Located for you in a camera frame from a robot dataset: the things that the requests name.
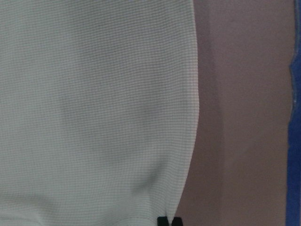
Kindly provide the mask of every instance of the blue strip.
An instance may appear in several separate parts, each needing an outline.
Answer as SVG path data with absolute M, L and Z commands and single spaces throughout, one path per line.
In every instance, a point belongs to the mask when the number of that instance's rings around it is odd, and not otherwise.
M 286 226 L 300 226 L 301 194 L 301 0 L 295 0 L 296 41 L 291 63 L 293 109 L 288 126 Z

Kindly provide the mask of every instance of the white cloth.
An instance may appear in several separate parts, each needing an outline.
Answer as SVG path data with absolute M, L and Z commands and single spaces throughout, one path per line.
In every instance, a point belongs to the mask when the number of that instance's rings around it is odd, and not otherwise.
M 0 0 L 0 225 L 174 217 L 198 124 L 192 0 Z

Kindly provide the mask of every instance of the brown surface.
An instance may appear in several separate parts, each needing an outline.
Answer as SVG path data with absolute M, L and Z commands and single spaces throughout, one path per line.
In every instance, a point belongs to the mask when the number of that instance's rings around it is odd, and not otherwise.
M 195 0 L 200 118 L 176 216 L 284 226 L 293 0 Z

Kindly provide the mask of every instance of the black object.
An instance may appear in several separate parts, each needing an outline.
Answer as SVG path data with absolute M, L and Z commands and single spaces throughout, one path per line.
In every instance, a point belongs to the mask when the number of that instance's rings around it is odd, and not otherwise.
M 167 217 L 158 217 L 157 218 L 158 226 L 169 226 L 169 222 Z M 181 218 L 174 218 L 171 226 L 183 226 L 183 222 Z

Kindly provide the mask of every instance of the white fabric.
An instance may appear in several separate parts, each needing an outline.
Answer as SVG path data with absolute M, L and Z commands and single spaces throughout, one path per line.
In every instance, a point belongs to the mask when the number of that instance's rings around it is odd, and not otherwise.
M 192 0 L 0 0 L 0 225 L 171 222 L 198 124 Z

